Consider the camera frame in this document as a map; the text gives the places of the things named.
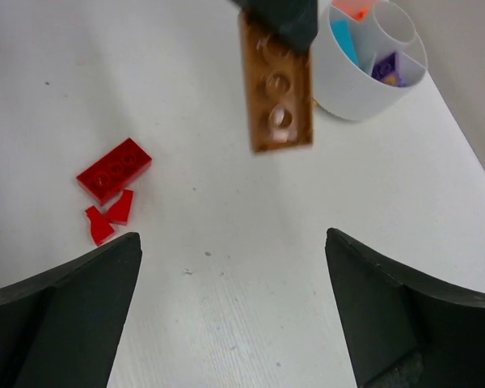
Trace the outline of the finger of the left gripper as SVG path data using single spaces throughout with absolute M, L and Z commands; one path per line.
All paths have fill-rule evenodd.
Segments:
M 307 53 L 318 34 L 317 0 L 234 0 L 234 4 L 297 54 Z

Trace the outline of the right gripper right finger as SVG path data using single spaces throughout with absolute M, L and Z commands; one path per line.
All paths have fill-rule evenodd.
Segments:
M 485 387 L 485 293 L 390 259 L 335 228 L 327 266 L 359 387 Z

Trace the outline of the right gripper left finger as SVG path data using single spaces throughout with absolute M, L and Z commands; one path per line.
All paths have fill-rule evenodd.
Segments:
M 0 387 L 105 387 L 141 266 L 130 232 L 0 289 Z

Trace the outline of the long teal lego brick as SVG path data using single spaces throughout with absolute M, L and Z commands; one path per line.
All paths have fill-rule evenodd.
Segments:
M 356 66 L 359 60 L 356 54 L 355 45 L 352 39 L 352 33 L 347 20 L 337 20 L 331 23 L 331 30 L 341 50 L 346 54 L 348 59 Z

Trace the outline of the brown lego plate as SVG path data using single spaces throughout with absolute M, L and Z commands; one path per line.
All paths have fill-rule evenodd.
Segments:
M 239 13 L 238 22 L 252 151 L 311 146 L 311 51 L 295 53 L 246 11 Z

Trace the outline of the orange lego brick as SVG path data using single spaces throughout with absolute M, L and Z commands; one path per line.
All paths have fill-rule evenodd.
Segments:
M 332 6 L 348 17 L 361 22 L 377 3 L 377 0 L 333 0 Z

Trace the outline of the white round divided container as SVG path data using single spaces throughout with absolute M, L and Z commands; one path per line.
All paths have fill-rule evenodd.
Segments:
M 341 50 L 331 23 L 347 20 L 359 65 Z M 324 110 L 350 121 L 367 120 L 412 91 L 428 72 L 428 57 L 407 12 L 391 1 L 377 1 L 357 22 L 328 3 L 318 21 L 312 48 L 314 101 Z M 389 86 L 371 77 L 373 66 L 399 53 L 399 72 L 407 87 Z

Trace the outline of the purple oval lego plate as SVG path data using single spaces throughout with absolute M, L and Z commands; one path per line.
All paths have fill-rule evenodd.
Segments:
M 399 53 L 393 52 L 373 66 L 371 77 L 389 86 L 407 87 L 399 67 Z

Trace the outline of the red rectangular lego brick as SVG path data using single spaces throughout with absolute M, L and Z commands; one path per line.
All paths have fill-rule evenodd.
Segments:
M 151 163 L 152 158 L 129 137 L 76 179 L 99 205 L 105 205 L 144 173 Z

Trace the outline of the red sloped lego piece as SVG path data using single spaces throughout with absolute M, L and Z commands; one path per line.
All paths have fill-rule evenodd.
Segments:
M 125 189 L 120 198 L 106 211 L 104 216 L 112 224 L 126 226 L 129 222 L 134 191 Z

